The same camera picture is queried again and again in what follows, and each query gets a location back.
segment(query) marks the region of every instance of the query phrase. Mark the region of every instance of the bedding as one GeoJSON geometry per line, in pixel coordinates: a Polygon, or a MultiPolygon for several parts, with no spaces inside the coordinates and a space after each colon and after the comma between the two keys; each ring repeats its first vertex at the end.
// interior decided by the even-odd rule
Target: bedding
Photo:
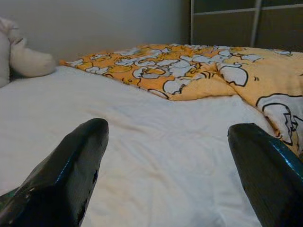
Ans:
{"type": "Polygon", "coordinates": [[[104,75],[169,100],[238,94],[303,155],[303,53],[259,48],[141,45],[62,65],[104,75]]]}
{"type": "Polygon", "coordinates": [[[109,143],[83,227],[260,227],[228,128],[266,118],[238,95],[171,102],[60,66],[0,89],[0,194],[18,187],[75,126],[108,121],[109,143]]]}

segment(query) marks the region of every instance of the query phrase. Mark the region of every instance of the plush toy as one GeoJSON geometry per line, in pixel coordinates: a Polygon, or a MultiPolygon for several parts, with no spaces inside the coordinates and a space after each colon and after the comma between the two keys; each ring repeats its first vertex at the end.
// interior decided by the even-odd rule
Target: plush toy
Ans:
{"type": "Polygon", "coordinates": [[[18,25],[0,17],[0,87],[9,83],[9,66],[25,77],[40,77],[55,70],[50,54],[26,48],[18,25]]]}

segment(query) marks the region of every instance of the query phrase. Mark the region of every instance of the mattress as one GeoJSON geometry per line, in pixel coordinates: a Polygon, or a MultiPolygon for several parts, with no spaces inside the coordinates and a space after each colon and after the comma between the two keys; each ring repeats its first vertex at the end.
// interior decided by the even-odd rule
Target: mattress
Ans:
{"type": "Polygon", "coordinates": [[[237,95],[172,102],[65,66],[0,89],[0,194],[95,117],[109,143],[83,227],[261,226],[227,140],[243,122],[273,134],[260,112],[237,95]]]}

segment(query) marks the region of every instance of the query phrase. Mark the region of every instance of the white bed sheet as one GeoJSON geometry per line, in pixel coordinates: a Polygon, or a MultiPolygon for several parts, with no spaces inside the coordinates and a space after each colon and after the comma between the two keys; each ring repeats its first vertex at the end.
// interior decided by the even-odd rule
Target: white bed sheet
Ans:
{"type": "Polygon", "coordinates": [[[229,126],[273,133],[238,96],[172,102],[58,67],[0,89],[0,194],[80,123],[109,122],[109,144],[83,227],[260,227],[228,146],[229,126]]]}

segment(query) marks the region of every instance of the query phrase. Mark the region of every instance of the sliding wardrobe door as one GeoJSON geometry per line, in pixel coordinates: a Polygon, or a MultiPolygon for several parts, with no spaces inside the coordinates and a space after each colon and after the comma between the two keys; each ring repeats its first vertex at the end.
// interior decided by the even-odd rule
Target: sliding wardrobe door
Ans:
{"type": "Polygon", "coordinates": [[[256,47],[303,52],[303,0],[263,0],[256,47]]]}
{"type": "Polygon", "coordinates": [[[194,0],[192,43],[249,46],[255,0],[194,0]]]}

